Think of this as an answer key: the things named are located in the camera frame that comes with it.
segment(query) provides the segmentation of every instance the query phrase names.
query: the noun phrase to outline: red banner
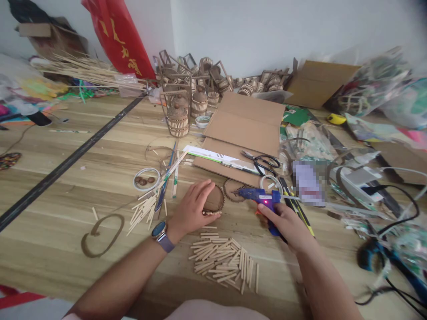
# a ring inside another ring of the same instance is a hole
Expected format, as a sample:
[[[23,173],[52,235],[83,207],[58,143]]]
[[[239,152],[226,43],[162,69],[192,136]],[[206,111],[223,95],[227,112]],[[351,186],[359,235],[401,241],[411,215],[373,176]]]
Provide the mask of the red banner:
[[[155,79],[147,52],[124,0],[82,0],[107,57],[121,73]]]

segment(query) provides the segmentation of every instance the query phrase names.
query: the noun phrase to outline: hand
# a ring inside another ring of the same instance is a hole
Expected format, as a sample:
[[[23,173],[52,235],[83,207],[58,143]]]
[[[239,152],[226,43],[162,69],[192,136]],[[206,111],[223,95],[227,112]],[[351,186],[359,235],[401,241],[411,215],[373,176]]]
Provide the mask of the hand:
[[[172,237],[178,238],[177,242],[187,233],[196,231],[221,216],[220,214],[204,216],[202,213],[206,199],[214,187],[215,183],[210,179],[190,186],[168,223],[168,230],[173,234]]]
[[[291,208],[283,203],[277,203],[274,204],[274,209],[279,215],[263,204],[258,205],[258,210],[276,225],[295,254],[308,253],[310,250],[316,249],[317,241]]]

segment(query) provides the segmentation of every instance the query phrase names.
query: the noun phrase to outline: left hand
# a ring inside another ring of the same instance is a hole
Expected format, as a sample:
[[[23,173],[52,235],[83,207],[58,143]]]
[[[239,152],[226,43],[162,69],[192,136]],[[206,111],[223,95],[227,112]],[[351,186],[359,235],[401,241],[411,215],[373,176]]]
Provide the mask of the left hand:
[[[211,182],[210,179],[190,186],[173,217],[168,222],[168,230],[176,238],[181,239],[187,233],[196,231],[221,216],[220,214],[204,216],[202,213],[206,199],[214,188],[215,183]]]

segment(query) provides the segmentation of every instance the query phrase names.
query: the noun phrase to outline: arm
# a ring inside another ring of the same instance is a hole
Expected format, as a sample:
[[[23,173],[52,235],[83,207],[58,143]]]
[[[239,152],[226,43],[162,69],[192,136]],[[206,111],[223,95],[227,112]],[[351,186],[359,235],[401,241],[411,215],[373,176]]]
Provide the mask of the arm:
[[[207,196],[215,187],[210,180],[193,184],[168,222],[166,234],[176,245],[187,233],[215,221],[220,215],[203,216]],[[121,319],[141,293],[148,279],[166,257],[151,237],[145,239],[90,287],[67,314],[81,319]]]
[[[294,211],[284,204],[275,206],[280,216],[262,204],[258,209],[276,225],[296,254],[314,319],[363,319],[337,269]]]

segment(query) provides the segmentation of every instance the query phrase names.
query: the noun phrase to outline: yellow tape measure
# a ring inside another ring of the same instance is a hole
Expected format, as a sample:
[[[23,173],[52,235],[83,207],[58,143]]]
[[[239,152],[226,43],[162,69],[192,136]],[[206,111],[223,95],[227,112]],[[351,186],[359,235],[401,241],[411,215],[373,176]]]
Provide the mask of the yellow tape measure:
[[[336,113],[331,113],[330,115],[328,115],[326,120],[328,120],[332,124],[336,124],[336,125],[343,124],[344,122],[347,121],[347,119],[344,116],[337,115]]]

